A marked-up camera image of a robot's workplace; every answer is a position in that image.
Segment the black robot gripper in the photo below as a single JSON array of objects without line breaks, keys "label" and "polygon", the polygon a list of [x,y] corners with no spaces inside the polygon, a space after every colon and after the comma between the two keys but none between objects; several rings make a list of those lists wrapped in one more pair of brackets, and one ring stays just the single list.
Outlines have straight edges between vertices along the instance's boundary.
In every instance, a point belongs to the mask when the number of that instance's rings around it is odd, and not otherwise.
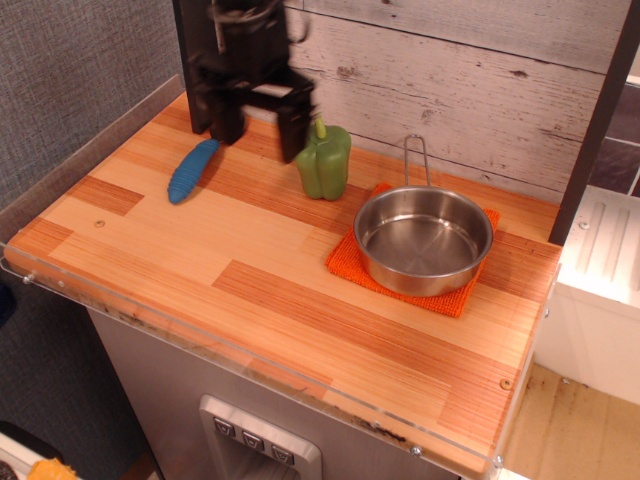
[{"label": "black robot gripper", "polygon": [[290,48],[307,40],[288,32],[282,1],[214,1],[210,7],[218,55],[203,64],[211,136],[227,145],[245,132],[244,105],[276,112],[281,157],[291,163],[305,148],[314,106],[313,82],[289,65]]}]

